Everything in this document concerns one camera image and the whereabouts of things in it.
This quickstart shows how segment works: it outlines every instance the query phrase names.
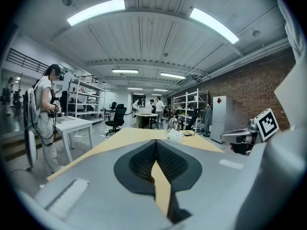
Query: black railing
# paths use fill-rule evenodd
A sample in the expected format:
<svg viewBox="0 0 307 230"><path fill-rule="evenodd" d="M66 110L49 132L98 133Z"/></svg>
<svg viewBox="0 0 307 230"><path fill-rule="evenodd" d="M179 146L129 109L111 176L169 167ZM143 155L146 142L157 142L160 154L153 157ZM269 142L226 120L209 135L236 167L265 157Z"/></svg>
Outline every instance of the black railing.
<svg viewBox="0 0 307 230"><path fill-rule="evenodd" d="M44 73L48 68L48 65L39 62L36 59L28 57L15 49L10 48L8 57L6 59L9 62L15 63L21 67L28 68L30 70L34 70L39 73Z"/></svg>
<svg viewBox="0 0 307 230"><path fill-rule="evenodd" d="M87 82L87 83L95 83L95 82L98 82L98 78L95 77L94 75L82 76L81 81Z"/></svg>

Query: white desk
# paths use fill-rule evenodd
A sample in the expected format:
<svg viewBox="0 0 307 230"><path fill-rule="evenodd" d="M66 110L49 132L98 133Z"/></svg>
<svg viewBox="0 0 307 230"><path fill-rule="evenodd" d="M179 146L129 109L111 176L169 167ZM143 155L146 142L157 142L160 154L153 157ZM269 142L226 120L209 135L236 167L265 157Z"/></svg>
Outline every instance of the white desk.
<svg viewBox="0 0 307 230"><path fill-rule="evenodd" d="M140 117L157 117L158 114L155 114L155 113L150 113L150 114L141 114L141 113L135 113L136 116L140 116ZM145 125L144 125L144 120L143 118L141 119L141 128L145 128ZM150 120L150 129L153 129L153 120L151 119Z"/></svg>
<svg viewBox="0 0 307 230"><path fill-rule="evenodd" d="M73 147L72 144L72 139L71 139L71 133L75 132L80 129L88 128L88 137L90 140L90 145L91 148L93 148L93 141L92 141L92 121L89 120L84 120L76 117L70 117L75 119L75 122L68 123L68 124L61 124L59 122L56 123L56 130L61 134L64 147L66 149L69 161L72 162L72 157L71 157L71 151L69 150L69 145L67 141L67 135L69 134L69 139L71 141L71 146Z"/></svg>

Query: white refrigerator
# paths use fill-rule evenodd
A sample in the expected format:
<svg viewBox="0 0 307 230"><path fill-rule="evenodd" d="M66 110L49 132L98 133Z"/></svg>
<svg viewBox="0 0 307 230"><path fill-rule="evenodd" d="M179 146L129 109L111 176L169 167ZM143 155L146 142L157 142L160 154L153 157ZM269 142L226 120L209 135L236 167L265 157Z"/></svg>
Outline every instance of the white refrigerator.
<svg viewBox="0 0 307 230"><path fill-rule="evenodd" d="M233 99L227 96L213 97L210 139L224 143L221 140L221 134L232 129L233 103Z"/></svg>

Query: ceiling light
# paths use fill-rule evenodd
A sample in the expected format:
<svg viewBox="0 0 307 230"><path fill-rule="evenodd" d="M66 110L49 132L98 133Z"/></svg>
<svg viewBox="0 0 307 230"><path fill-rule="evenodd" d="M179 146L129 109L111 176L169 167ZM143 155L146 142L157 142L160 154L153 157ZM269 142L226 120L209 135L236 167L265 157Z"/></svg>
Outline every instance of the ceiling light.
<svg viewBox="0 0 307 230"><path fill-rule="evenodd" d="M139 70L129 70L129 69L112 69L114 73L139 73Z"/></svg>
<svg viewBox="0 0 307 230"><path fill-rule="evenodd" d="M73 26L81 21L87 20L94 16L98 16L103 13L108 13L108 12L117 11L117 10L124 10L124 9L125 9L124 0L111 0L111 1L99 3L90 8L82 10L81 12L68 18L67 21L69 24L71 24L71 26Z"/></svg>
<svg viewBox="0 0 307 230"><path fill-rule="evenodd" d="M232 33L226 26L220 23L217 19L212 16L206 14L205 12L199 9L193 9L190 18L195 19L201 23L204 23L206 26L214 29L227 40L229 40L232 44L239 41L239 38Z"/></svg>
<svg viewBox="0 0 307 230"><path fill-rule="evenodd" d="M164 72L161 72L161 76L167 76L167 77L178 78L178 79L186 79L186 77L184 76L179 76L179 75L174 75L174 74L169 74L169 73L164 73Z"/></svg>

